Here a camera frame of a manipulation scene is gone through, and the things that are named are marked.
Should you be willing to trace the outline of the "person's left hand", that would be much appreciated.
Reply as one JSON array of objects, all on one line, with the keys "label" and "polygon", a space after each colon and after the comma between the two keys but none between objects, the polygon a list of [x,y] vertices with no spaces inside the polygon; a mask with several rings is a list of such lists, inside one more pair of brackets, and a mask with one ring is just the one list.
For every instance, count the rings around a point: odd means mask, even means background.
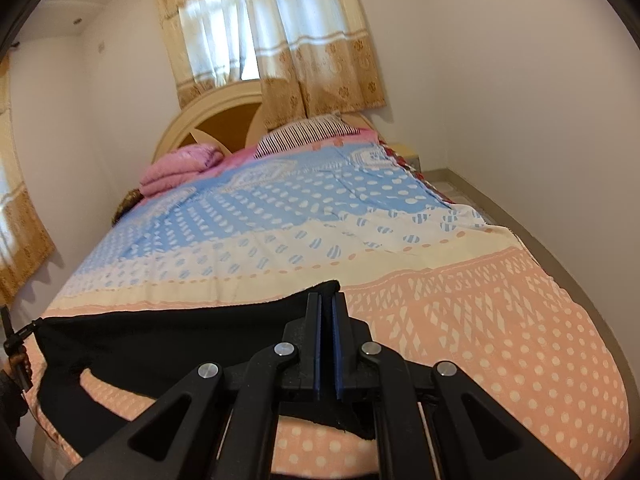
[{"label": "person's left hand", "polygon": [[15,356],[11,356],[3,364],[0,375],[1,418],[13,437],[16,436],[21,418],[28,411],[28,405],[23,398],[22,389],[17,382],[17,367],[21,364],[25,365],[27,376],[32,377],[32,366],[25,347],[22,347]]}]

